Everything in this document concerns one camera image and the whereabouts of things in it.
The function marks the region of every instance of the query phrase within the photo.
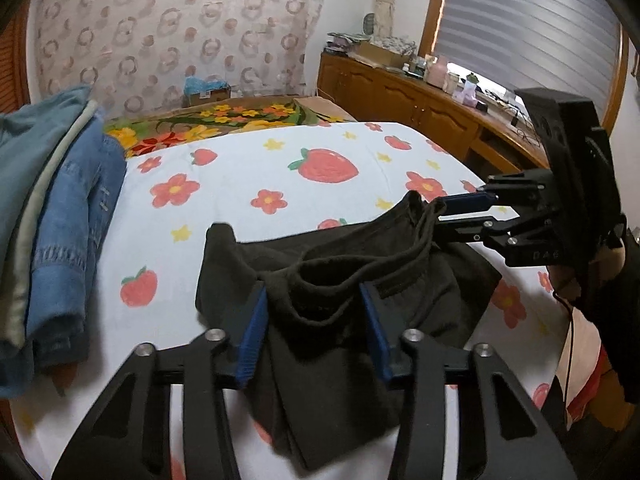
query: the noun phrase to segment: wallpaper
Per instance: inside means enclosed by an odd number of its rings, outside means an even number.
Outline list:
[[[224,79],[235,96],[303,94],[323,2],[40,0],[40,91],[91,84],[108,118],[179,107],[189,75]]]

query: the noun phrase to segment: box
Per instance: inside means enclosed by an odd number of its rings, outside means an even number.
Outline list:
[[[219,90],[207,90],[199,94],[190,94],[185,96],[187,106],[198,106],[209,103],[217,103],[231,98],[231,88],[221,88]]]
[[[365,41],[356,47],[355,53],[358,56],[379,65],[391,66],[393,68],[402,68],[405,63],[409,63],[411,61],[410,55],[401,56],[400,54],[395,54],[386,48],[380,48],[379,46],[375,46]]]

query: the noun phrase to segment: black t-shirt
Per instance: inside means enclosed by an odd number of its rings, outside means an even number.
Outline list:
[[[411,191],[372,222],[277,240],[238,243],[231,226],[211,226],[196,307],[219,328],[264,283],[268,332],[245,392],[277,451],[313,470],[398,424],[402,396],[367,351],[361,283],[408,328],[459,348],[469,339],[500,273],[466,244],[436,244],[443,211]]]

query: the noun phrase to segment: blue gripper pad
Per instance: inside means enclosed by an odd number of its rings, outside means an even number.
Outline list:
[[[390,365],[391,351],[378,317],[378,310],[369,291],[371,286],[367,286],[365,283],[360,284],[360,293],[367,317],[367,347],[376,375],[383,383],[388,384],[393,377]]]
[[[264,341],[269,323],[269,311],[267,310],[267,290],[260,290],[254,310],[242,335],[242,341],[238,346],[238,365],[236,366],[236,382],[240,389],[244,388],[254,376],[255,366],[260,357],[260,348]]]

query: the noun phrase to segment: black garment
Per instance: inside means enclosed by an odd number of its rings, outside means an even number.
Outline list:
[[[580,306],[607,351],[611,366],[625,390],[626,402],[640,402],[640,248],[630,231],[625,243],[625,265],[614,280],[596,294],[591,308]]]
[[[264,282],[270,324],[246,394],[276,450],[316,469],[395,427],[402,403],[372,369],[358,285],[373,282],[408,328],[462,347],[500,274],[466,244],[432,241],[444,206],[409,192],[366,224],[240,244],[207,232],[196,307],[210,327]]]

